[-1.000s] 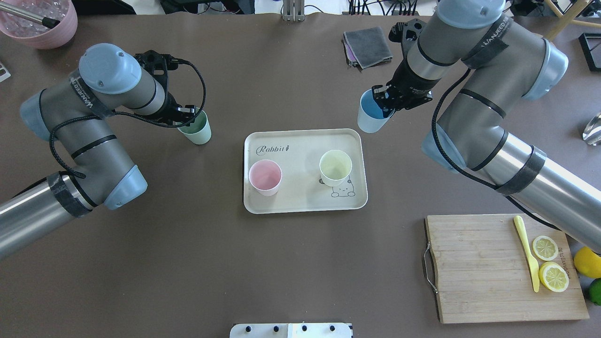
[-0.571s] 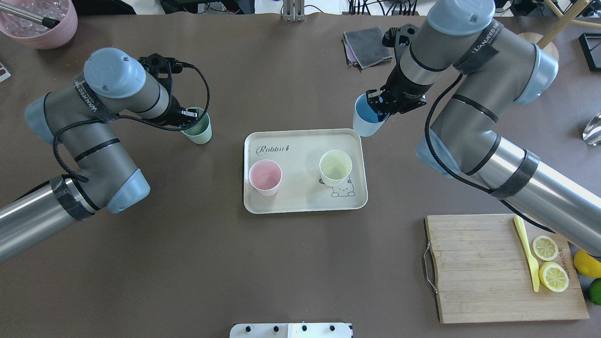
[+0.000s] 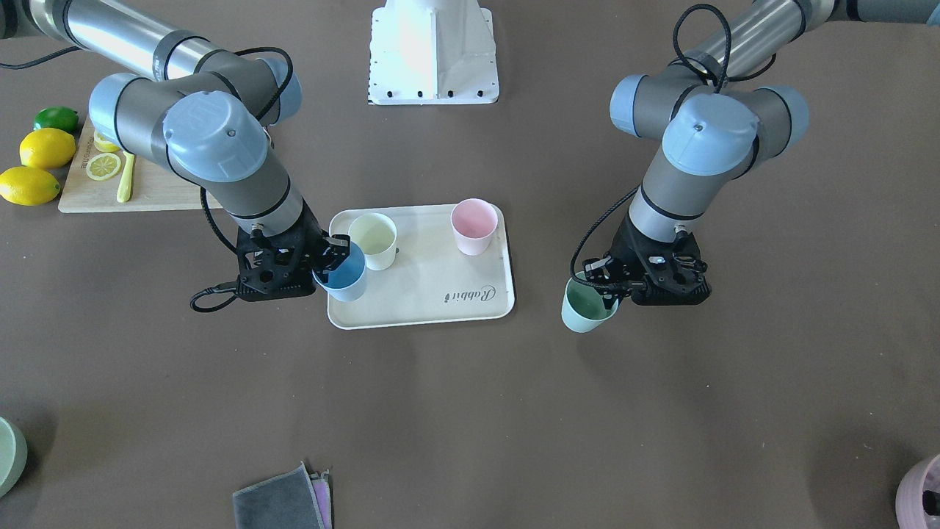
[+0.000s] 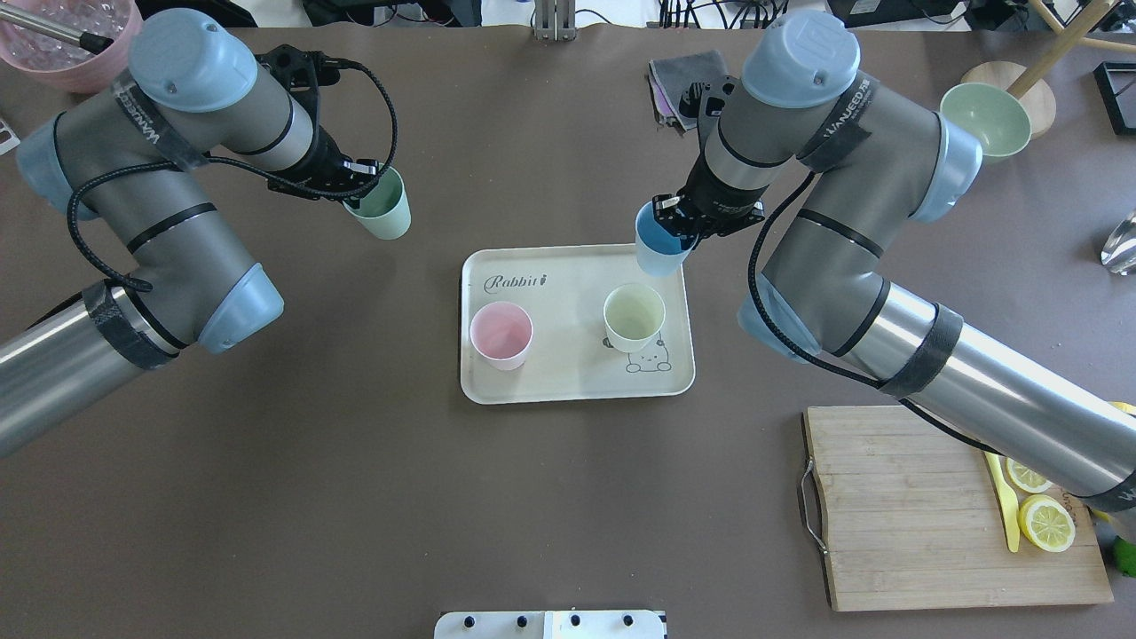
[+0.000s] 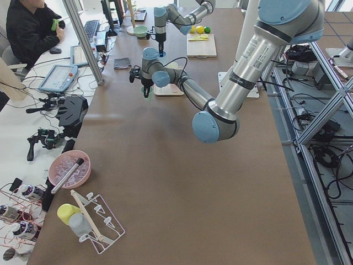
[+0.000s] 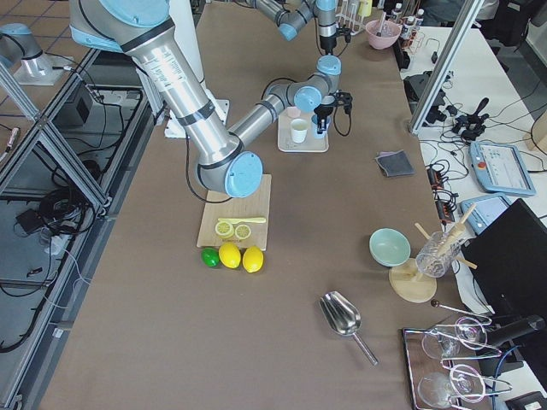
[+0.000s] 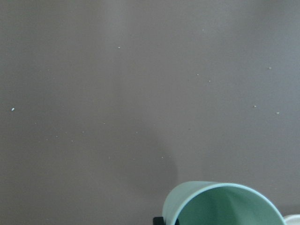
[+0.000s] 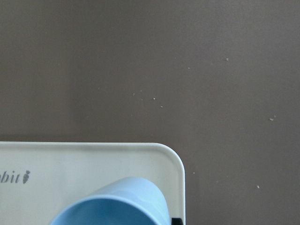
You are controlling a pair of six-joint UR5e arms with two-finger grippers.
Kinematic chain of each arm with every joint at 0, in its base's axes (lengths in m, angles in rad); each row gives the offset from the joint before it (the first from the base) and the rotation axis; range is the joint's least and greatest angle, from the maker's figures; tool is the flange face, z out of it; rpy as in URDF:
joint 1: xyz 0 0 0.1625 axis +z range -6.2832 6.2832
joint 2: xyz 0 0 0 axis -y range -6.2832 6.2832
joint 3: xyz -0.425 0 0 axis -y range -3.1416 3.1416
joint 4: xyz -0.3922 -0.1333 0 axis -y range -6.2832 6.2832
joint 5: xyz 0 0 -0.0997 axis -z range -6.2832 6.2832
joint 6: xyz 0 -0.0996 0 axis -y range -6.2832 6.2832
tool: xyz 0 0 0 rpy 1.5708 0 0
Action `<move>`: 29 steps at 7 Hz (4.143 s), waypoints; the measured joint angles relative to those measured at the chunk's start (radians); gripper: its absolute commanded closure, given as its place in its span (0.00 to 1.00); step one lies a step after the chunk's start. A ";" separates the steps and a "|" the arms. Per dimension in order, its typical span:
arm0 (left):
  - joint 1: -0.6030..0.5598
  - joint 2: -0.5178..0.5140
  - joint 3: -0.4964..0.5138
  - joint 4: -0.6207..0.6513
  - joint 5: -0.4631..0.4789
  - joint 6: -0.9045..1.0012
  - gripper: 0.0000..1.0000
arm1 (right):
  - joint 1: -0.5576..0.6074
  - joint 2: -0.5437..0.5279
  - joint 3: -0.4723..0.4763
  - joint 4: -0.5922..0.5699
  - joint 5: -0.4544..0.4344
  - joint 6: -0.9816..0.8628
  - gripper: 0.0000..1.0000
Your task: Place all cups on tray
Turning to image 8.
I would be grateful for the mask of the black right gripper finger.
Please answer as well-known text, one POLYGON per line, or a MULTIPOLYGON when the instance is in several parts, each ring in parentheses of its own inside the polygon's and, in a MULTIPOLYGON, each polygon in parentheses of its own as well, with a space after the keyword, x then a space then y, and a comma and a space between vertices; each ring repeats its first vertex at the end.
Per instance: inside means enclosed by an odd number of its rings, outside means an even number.
POLYGON ((181 218, 175 218, 173 217, 171 219, 171 225, 183 225, 183 221, 181 218))

